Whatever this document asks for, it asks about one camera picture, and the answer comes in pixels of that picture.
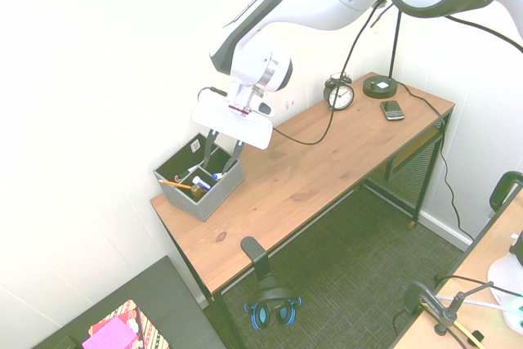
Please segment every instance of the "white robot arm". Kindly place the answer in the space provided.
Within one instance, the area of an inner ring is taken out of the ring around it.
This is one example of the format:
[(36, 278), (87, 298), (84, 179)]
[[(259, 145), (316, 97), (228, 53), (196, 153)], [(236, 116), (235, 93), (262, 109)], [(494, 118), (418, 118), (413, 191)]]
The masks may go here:
[[(234, 139), (265, 149), (275, 110), (264, 92), (284, 88), (293, 72), (290, 55), (261, 32), (268, 24), (288, 22), (313, 29), (340, 29), (356, 20), (377, 0), (252, 0), (219, 34), (210, 51), (217, 71), (232, 77), (227, 96), (202, 92), (192, 119)], [(447, 16), (481, 8), (493, 0), (392, 0), (417, 17)], [(520, 0), (499, 0), (523, 34)]]

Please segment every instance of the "glue stick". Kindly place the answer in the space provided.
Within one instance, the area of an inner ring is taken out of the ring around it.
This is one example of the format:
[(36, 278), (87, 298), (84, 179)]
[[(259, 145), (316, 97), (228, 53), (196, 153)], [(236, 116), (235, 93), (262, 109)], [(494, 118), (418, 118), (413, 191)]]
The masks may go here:
[(195, 176), (193, 178), (193, 184), (197, 184), (198, 186), (202, 187), (206, 191), (211, 190), (211, 186), (209, 184), (207, 184), (205, 181), (203, 181), (199, 176)]

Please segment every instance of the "power cord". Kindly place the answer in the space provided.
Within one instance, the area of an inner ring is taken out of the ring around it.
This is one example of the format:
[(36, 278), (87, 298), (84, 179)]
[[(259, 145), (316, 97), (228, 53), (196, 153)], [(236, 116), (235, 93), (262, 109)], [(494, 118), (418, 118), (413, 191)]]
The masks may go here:
[(479, 25), (479, 24), (476, 24), (474, 22), (470, 22), (468, 20), (460, 20), (459, 18), (456, 18), (455, 16), (446, 16), (445, 18), (447, 18), (448, 20), (453, 20), (454, 22), (458, 22), (459, 24), (472, 26), (473, 28), (478, 28), (478, 29), (483, 30), (483, 31), (485, 31), (487, 33), (493, 34), (497, 38), (501, 38), (503, 41), (506, 41), (507, 43), (512, 44), (519, 51), (523, 52), (523, 47), (520, 44), (516, 43), (514, 40), (511, 40), (507, 36), (505, 36), (505, 35), (503, 35), (503, 34), (501, 34), (499, 32), (496, 32), (495, 30), (492, 30), (491, 28), (487, 28), (487, 27), (485, 27), (483, 25)]
[[(470, 281), (470, 282), (473, 282), (475, 284), (481, 284), (481, 285), (485, 285), (486, 284), (486, 282), (479, 281), (479, 280), (474, 280), (473, 278), (462, 277), (461, 275), (445, 275), (443, 277), (440, 277), (439, 275), (434, 275), (434, 282), (436, 283), (435, 284), (435, 288), (440, 284), (441, 281), (448, 280), (450, 278), (456, 278), (458, 280)], [(492, 289), (496, 289), (496, 290), (498, 290), (500, 292), (504, 292), (506, 294), (511, 294), (512, 296), (516, 296), (518, 298), (523, 298), (523, 294), (512, 292), (510, 290), (503, 289), (503, 288), (500, 288), (498, 286), (492, 286)]]
[(203, 89), (201, 89), (199, 92), (198, 92), (198, 97), (197, 97), (197, 100), (199, 101), (199, 95), (201, 92), (203, 92), (204, 90), (210, 90), (211, 92), (215, 92), (215, 93), (218, 93), (220, 96), (224, 96), (224, 97), (227, 97), (227, 92), (224, 92), (223, 90), (220, 90), (218, 89), (217, 87), (213, 87), (213, 86), (209, 86), (209, 87), (204, 87)]
[(376, 18), (376, 20), (374, 20), (373, 24), (370, 25), (370, 29), (372, 29), (376, 24), (377, 22), (382, 19), (382, 16), (387, 12), (389, 11), (392, 7), (394, 6), (394, 3), (392, 3), (389, 7), (387, 7), (385, 10), (383, 10), (380, 15)]
[[(365, 28), (367, 27), (367, 25), (369, 24), (370, 20), (372, 19), (373, 15), (374, 15), (374, 12), (376, 12), (376, 10), (378, 9), (379, 5), (382, 4), (383, 2), (385, 2), (386, 0), (378, 0), (376, 3), (374, 3), (374, 6), (373, 6), (373, 10), (372, 12), (370, 13), (370, 16), (369, 18), (365, 21), (363, 27), (361, 28), (360, 32), (358, 33), (358, 35), (356, 36), (354, 42), (352, 43), (352, 47), (351, 47), (351, 50), (349, 51), (349, 55), (346, 57), (346, 60), (345, 60), (345, 64), (343, 65), (343, 68), (342, 68), (342, 72), (340, 73), (340, 75), (343, 75), (345, 73), (345, 68), (346, 68), (346, 65), (349, 63), (349, 59), (351, 58), (351, 55), (352, 55), (352, 52), (354, 51), (354, 47), (356, 45), (356, 43), (358, 42), (358, 39), (360, 38), (361, 34), (364, 32)], [(290, 139), (291, 141), (294, 141), (294, 142), (297, 142), (301, 145), (308, 145), (308, 146), (311, 146), (311, 145), (317, 145), (319, 144), (326, 136), (327, 136), (327, 132), (329, 132), (329, 129), (330, 129), (330, 126), (333, 122), (333, 116), (334, 116), (334, 108), (336, 106), (336, 99), (337, 99), (337, 93), (339, 92), (339, 88), (340, 88), (340, 82), (342, 81), (342, 78), (340, 77), (340, 79), (337, 81), (337, 86), (336, 86), (336, 96), (334, 97), (334, 103), (333, 103), (333, 106), (331, 108), (331, 113), (330, 113), (330, 119), (329, 119), (329, 124), (327, 125), (327, 128), (325, 129), (325, 132), (324, 132), (324, 135), (316, 142), (304, 142), (304, 141), (299, 141), (297, 139), (294, 139), (292, 138), (291, 136), (289, 135), (286, 135), (284, 134), (283, 132), (281, 132), (279, 129), (277, 129), (276, 127), (273, 127), (273, 129), (279, 133), (280, 135), (282, 136), (285, 136), (286, 138)]]
[[(432, 108), (432, 110), (434, 110), (434, 112), (436, 112), (436, 114), (438, 115), (438, 118), (441, 120), (441, 122), (443, 122), (443, 124), (445, 124), (445, 121), (443, 120), (443, 115), (434, 107), (434, 105), (432, 105), (430, 102), (428, 102), (423, 97), (416, 96), (415, 94), (413, 94), (410, 91), (410, 89), (407, 87), (407, 85), (405, 85), (405, 84), (403, 84), (401, 82), (398, 82), (398, 83), (401, 86), (403, 86), (412, 97), (416, 97), (419, 100), (425, 101), (427, 103), (427, 105), (430, 106)], [(447, 163), (447, 160), (443, 156), (443, 146), (444, 146), (444, 144), (445, 144), (445, 134), (443, 134), (441, 136), (440, 157), (441, 157), (441, 159), (443, 159), (443, 162), (445, 163), (445, 175), (443, 177), (443, 180), (444, 180), (445, 184), (447, 185), (447, 187), (449, 187), (450, 194), (452, 195), (452, 199), (450, 200), (450, 204), (452, 205), (452, 209), (456, 213), (456, 218), (458, 219), (458, 228), (460, 229), (461, 232), (463, 232), (465, 235), (467, 235), (472, 241), (474, 241), (474, 238), (470, 234), (468, 234), (464, 229), (462, 229), (462, 227), (461, 227), (461, 218), (459, 216), (458, 209), (456, 208), (456, 205), (454, 203), (454, 198), (455, 198), (454, 190), (452, 189), (452, 187), (449, 184), (449, 181), (447, 180), (447, 176), (449, 175), (449, 164)]]
[(398, 336), (398, 330), (396, 328), (396, 319), (398, 319), (398, 316), (404, 314), (406, 312), (406, 310), (401, 310), (399, 312), (397, 312), (393, 317), (392, 317), (392, 328), (394, 329), (394, 334), (396, 336)]

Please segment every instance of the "clock face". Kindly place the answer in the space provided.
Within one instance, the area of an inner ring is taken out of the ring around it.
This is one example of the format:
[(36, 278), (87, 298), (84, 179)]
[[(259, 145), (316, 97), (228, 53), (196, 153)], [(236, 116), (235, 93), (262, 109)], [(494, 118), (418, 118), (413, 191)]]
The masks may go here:
[(337, 97), (336, 97), (336, 88), (334, 88), (330, 94), (329, 94), (329, 104), (331, 107), (334, 105), (334, 99), (336, 99), (336, 106), (334, 106), (334, 109), (336, 110), (344, 110), (347, 106), (349, 106), (354, 100), (354, 91), (352, 90), (352, 87), (348, 85), (341, 85), (340, 88), (337, 90)]

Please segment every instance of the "floor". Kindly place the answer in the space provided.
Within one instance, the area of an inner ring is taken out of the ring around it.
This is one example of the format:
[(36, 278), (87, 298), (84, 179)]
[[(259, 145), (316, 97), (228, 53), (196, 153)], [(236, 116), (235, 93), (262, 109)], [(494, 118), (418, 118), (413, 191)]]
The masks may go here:
[[(291, 326), (275, 318), (255, 330), (244, 302), (257, 290), (254, 273), (224, 294), (247, 348), (388, 348), (396, 336), (393, 315), (402, 309), (412, 281), (433, 288), (462, 252), (418, 225), (369, 190), (350, 195), (270, 259), (279, 284), (291, 286), (304, 303)], [(222, 320), (207, 318), (228, 348), (235, 345)], [(398, 330), (408, 316), (396, 321)]]

